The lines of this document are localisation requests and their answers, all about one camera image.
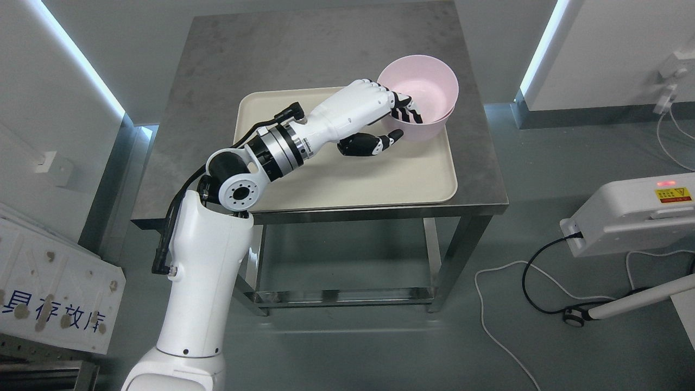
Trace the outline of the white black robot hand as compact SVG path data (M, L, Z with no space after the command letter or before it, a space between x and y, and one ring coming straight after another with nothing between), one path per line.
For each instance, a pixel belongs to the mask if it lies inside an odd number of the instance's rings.
M310 157L326 143L336 143L344 156L375 156L403 136L401 129L382 136L361 132L385 116L424 123L411 96L390 91L370 79L358 79L318 104L305 123L291 122L289 127L303 140Z

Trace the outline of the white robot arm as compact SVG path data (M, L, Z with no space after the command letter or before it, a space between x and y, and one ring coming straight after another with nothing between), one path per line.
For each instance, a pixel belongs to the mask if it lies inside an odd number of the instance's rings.
M152 272L172 283L158 341L124 390L221 390L224 329L237 273L252 239L250 208L265 187L301 166L306 148L290 130L297 102L211 154L174 196Z

